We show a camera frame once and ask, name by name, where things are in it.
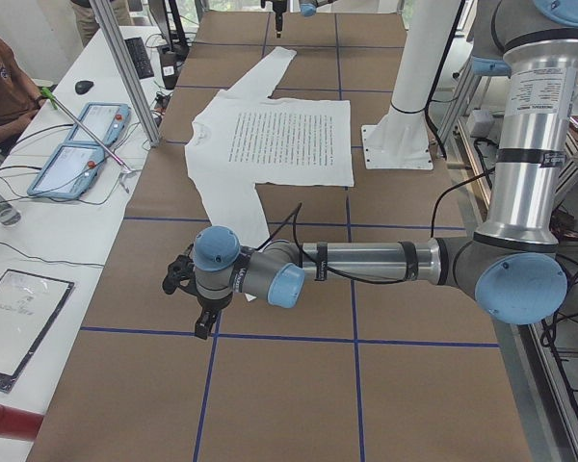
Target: white table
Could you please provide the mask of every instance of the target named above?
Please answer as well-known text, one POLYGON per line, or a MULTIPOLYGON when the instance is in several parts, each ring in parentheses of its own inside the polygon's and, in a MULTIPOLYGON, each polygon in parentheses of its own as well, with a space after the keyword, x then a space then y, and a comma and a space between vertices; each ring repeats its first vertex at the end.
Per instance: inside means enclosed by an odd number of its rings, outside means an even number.
MULTIPOLYGON (((126 38, 139 36, 144 41, 158 33, 155 27, 123 27, 121 30, 126 38)), ((156 38, 151 38, 148 44, 155 41, 156 38)), ((147 100, 152 103, 156 91, 162 86, 162 78, 156 52, 148 49, 148 55, 151 55, 155 77, 140 82, 147 100)), ((90 101, 126 103, 132 107, 105 38, 100 32, 73 64, 54 94, 75 114, 79 114, 90 101), (94 87, 85 95, 78 95, 74 91, 75 82, 84 79, 94 81, 94 87)), ((130 123, 137 120, 137 115, 132 111, 130 123)), ((70 123, 70 120, 47 103, 23 136, 62 123, 70 123)), ((13 149, 3 167, 14 165, 42 167, 55 147, 65 139, 66 134, 67 129, 52 130, 30 138, 13 149)), ((148 148, 145 134, 141 126, 138 126, 117 153, 130 167, 142 168, 148 148)), ((13 189, 21 195, 26 194, 35 174, 34 170, 29 169, 8 169, 2 172, 13 189)), ((46 199, 17 200, 13 204, 16 204, 16 208, 21 212, 21 221, 13 227, 4 227, 0 224, 0 241, 11 244, 29 255, 48 260, 104 264, 118 232, 124 207, 130 197, 120 185, 111 192, 118 174, 118 165, 111 159, 107 160, 91 190, 81 197, 89 202, 100 202, 109 195, 109 199, 103 205, 80 202, 55 203, 46 199)), ((130 193, 135 189, 137 179, 138 175, 135 175, 127 180, 130 193)), ((14 197, 1 180, 0 193, 8 199, 14 197)), ((0 393, 0 403, 44 414, 58 384, 81 320, 88 309, 101 269, 48 265, 28 260, 0 245, 0 276, 7 269, 29 271, 75 283, 74 291, 62 312, 11 392, 7 395, 0 393)), ((0 462, 24 461, 31 446, 31 443, 0 438, 0 462)))

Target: red cylinder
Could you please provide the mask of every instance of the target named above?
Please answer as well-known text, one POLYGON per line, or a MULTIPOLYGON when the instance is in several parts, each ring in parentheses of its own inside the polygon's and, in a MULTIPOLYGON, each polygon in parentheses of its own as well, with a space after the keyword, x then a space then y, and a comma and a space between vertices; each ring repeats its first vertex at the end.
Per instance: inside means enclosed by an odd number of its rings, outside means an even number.
POLYGON ((34 441, 43 416, 0 404, 0 438, 34 441))

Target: person's arm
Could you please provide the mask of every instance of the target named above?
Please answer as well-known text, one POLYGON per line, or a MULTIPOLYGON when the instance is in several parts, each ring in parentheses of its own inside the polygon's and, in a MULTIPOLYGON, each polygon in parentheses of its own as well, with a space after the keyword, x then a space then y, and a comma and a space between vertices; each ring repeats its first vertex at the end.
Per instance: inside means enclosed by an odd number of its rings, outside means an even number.
POLYGON ((37 101, 40 96, 39 87, 37 84, 33 82, 33 80, 26 74, 15 61, 14 57, 12 62, 10 63, 11 67, 11 79, 14 83, 20 85, 23 89, 25 89, 26 93, 30 96, 30 99, 33 101, 37 101))
POLYGON ((37 112, 38 111, 36 110, 30 111, 29 113, 21 115, 19 118, 12 122, 0 125, 0 141, 4 141, 9 137, 22 133, 30 124, 37 112))

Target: table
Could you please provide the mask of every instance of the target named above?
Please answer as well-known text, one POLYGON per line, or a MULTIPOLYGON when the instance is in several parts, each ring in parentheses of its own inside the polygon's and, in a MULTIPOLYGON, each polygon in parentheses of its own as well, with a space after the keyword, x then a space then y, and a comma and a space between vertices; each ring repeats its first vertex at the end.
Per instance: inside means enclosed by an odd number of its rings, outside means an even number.
MULTIPOLYGON (((142 37, 147 40, 157 34, 155 27, 122 27, 123 35, 142 37)), ((141 81, 144 94, 152 102, 159 84, 162 85, 157 56, 151 57, 155 77, 141 81)), ((119 78, 112 56, 102 33, 96 34, 89 46, 65 75, 54 94, 70 110, 79 114, 90 101, 126 103, 130 100, 119 78), (92 80, 94 87, 85 95, 77 95, 75 82, 92 80)), ((137 122, 132 111, 130 123, 137 122)), ((22 135, 34 133, 53 125, 70 123, 59 110, 45 104, 28 129, 22 135)), ((132 168, 144 166, 149 148, 143 130, 137 126, 118 154, 132 168)), ((16 146, 3 167, 24 165, 42 167, 54 148, 64 140, 67 129, 52 130, 30 138, 16 146)), ((8 169, 1 173, 14 190, 25 195, 36 172, 26 169, 8 169)), ((104 264, 122 220, 124 207, 137 185, 139 174, 129 177, 127 185, 131 193, 114 185, 119 174, 118 165, 108 160, 92 188, 81 198, 102 205, 81 202, 54 203, 46 199, 18 200, 13 203, 21 212, 21 221, 13 227, 0 224, 0 241, 13 245, 29 255, 49 260, 69 260, 104 264)), ((0 193, 14 198, 6 184, 0 180, 0 193)), ((0 245, 0 276, 6 269, 25 270, 45 276, 73 281, 75 288, 63 311, 49 329, 39 349, 8 394, 0 393, 0 403, 44 414, 54 394, 56 384, 70 352, 75 335, 90 303, 101 269, 47 265, 25 259, 0 245)), ((32 444, 0 439, 0 461, 25 460, 32 444)))
MULTIPOLYGON (((389 106, 401 19, 286 14, 283 29, 269 13, 202 19, 29 462, 530 460, 491 320, 458 291, 308 283, 293 310, 236 296, 207 342, 197 301, 161 291, 208 224, 191 121, 277 45, 298 55, 273 98, 351 100, 355 186, 259 185, 270 228, 302 201, 305 242, 428 239, 445 164, 367 170, 361 152, 361 125, 389 106)), ((439 216, 437 235, 464 232, 454 200, 439 216)))

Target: person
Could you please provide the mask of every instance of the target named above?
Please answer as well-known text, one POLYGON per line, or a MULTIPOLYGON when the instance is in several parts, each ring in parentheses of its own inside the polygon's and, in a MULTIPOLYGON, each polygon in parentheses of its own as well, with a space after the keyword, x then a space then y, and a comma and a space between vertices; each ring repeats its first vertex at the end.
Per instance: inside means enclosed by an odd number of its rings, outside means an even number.
POLYGON ((0 150, 15 144, 43 104, 39 88, 19 68, 12 49, 0 39, 0 150))
MULTIPOLYGON (((112 10, 118 20, 120 26, 132 26, 130 12, 126 0, 111 0, 112 10)), ((77 30, 79 37, 84 46, 94 37, 99 26, 94 18, 94 11, 90 5, 90 0, 70 0, 70 6, 75 12, 75 21, 77 22, 77 30)))

